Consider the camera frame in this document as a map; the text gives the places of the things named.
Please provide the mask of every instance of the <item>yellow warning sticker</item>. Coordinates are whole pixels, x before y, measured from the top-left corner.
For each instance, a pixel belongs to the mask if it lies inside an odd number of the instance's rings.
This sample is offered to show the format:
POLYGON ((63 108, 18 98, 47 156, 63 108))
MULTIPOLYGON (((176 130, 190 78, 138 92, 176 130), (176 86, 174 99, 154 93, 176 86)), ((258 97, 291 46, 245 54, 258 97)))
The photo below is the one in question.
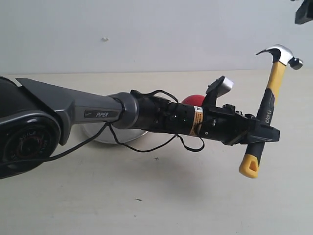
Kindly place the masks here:
POLYGON ((198 129, 197 132, 199 132, 199 130, 201 129, 201 124, 203 122, 203 109, 201 107, 198 106, 194 106, 195 107, 195 115, 194 115, 194 121, 192 124, 192 128, 191 131, 189 133, 189 135, 191 136, 197 136, 195 128, 198 129))

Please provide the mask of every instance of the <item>white wall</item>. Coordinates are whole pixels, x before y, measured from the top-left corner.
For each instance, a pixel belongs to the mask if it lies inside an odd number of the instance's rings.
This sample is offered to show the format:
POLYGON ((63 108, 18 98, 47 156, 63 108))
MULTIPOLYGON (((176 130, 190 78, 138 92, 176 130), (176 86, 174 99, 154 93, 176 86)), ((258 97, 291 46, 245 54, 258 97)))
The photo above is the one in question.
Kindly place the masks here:
POLYGON ((276 43, 313 68, 301 2, 2 0, 0 73, 263 69, 276 43))

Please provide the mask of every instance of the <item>hammer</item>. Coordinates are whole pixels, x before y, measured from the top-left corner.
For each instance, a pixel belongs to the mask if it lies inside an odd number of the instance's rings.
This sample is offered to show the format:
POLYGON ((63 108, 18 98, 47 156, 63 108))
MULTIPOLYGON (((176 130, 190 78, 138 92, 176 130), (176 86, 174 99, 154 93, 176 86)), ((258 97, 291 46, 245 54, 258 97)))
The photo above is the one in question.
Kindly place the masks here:
MULTIPOLYGON (((283 79, 283 75, 287 64, 294 70, 302 67, 302 60, 295 58, 292 52, 279 44, 260 51, 257 55, 269 52, 273 56, 273 65, 268 79, 268 84, 265 89, 256 118, 266 125, 270 125, 274 105, 278 97, 278 91, 283 79)), ((264 149, 264 142, 256 142, 248 144, 245 156, 239 167, 239 172, 248 178, 257 178, 260 169, 261 155, 264 149)))

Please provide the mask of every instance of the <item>round metal base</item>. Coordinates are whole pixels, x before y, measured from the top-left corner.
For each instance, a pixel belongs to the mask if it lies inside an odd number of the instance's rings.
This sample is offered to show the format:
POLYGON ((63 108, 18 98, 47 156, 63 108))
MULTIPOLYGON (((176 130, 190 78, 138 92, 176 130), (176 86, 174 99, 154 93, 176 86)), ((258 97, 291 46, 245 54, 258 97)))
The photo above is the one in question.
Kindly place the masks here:
MULTIPOLYGON (((101 129, 103 125, 104 123, 82 124, 82 129, 83 132, 90 138, 97 134, 97 132, 101 129)), ((116 133, 118 141, 122 143, 136 140, 147 133, 147 131, 143 130, 120 130, 115 127, 113 127, 113 130, 116 133)), ((104 129, 101 135, 95 139, 95 141, 98 141, 100 143, 116 144, 113 135, 108 127, 104 129)))

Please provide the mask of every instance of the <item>red ball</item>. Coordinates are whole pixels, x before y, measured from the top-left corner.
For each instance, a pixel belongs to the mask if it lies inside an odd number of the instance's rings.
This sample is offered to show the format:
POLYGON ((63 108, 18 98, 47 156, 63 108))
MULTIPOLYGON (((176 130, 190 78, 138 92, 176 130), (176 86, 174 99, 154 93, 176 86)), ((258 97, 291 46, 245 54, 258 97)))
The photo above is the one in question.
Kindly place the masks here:
POLYGON ((182 104, 189 104, 194 106, 201 106, 204 100, 204 96, 200 94, 193 94, 188 96, 182 101, 182 104))

